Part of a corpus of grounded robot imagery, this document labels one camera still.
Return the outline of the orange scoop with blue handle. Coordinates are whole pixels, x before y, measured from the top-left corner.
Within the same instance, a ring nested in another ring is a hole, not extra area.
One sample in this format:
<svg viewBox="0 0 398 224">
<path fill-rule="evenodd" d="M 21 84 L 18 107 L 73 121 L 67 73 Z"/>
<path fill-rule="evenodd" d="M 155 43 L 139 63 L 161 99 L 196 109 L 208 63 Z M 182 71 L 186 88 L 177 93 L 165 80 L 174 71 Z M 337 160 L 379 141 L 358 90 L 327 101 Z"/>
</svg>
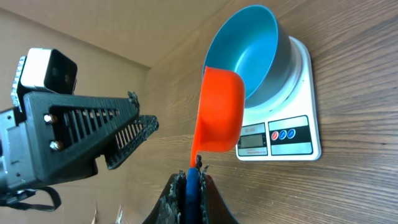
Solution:
<svg viewBox="0 0 398 224">
<path fill-rule="evenodd" d="M 244 101 L 244 83 L 237 73 L 205 67 L 185 187 L 183 223 L 202 223 L 198 153 L 224 153 L 235 147 L 243 122 Z"/>
</svg>

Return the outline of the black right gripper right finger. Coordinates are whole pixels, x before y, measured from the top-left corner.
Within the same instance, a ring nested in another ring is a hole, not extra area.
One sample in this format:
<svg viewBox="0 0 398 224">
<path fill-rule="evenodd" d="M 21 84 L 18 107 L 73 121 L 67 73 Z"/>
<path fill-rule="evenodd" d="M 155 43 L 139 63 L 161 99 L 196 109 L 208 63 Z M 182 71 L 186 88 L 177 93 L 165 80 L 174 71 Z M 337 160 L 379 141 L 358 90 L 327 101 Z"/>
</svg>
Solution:
<svg viewBox="0 0 398 224">
<path fill-rule="evenodd" d="M 202 224 L 238 224 L 218 191 L 213 178 L 207 174 L 206 165 L 200 174 Z"/>
</svg>

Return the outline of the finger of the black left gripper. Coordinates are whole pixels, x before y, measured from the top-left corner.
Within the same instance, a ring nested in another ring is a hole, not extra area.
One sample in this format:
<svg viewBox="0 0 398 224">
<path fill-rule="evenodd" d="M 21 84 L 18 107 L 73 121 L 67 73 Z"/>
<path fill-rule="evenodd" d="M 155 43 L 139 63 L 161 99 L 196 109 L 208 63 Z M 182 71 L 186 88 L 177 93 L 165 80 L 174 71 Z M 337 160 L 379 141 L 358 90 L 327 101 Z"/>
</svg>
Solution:
<svg viewBox="0 0 398 224">
<path fill-rule="evenodd" d="M 140 115 L 125 125 L 106 147 L 104 157 L 107 168 L 117 169 L 158 128 L 159 121 L 154 115 Z"/>
</svg>

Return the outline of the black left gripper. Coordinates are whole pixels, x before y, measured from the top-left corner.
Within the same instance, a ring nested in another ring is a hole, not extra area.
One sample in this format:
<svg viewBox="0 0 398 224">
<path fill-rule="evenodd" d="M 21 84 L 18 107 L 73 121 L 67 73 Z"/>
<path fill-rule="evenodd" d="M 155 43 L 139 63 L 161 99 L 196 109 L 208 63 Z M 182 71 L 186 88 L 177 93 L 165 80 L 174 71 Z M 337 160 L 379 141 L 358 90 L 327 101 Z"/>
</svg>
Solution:
<svg viewBox="0 0 398 224">
<path fill-rule="evenodd" d="M 117 132 L 139 115 L 135 93 L 102 98 L 30 92 L 24 96 L 27 130 L 18 108 L 1 112 L 1 194 L 85 179 L 95 159 L 113 149 Z"/>
</svg>

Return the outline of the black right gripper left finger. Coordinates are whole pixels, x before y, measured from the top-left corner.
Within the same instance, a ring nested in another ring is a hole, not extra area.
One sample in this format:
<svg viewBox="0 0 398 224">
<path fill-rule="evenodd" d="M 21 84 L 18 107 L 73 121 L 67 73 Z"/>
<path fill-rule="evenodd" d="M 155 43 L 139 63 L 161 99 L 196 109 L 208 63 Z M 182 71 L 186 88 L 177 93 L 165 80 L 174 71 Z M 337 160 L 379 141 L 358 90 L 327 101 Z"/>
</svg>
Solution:
<svg viewBox="0 0 398 224">
<path fill-rule="evenodd" d="M 186 174 L 180 170 L 172 174 L 166 183 L 155 207 L 143 224 L 178 224 L 183 220 Z"/>
</svg>

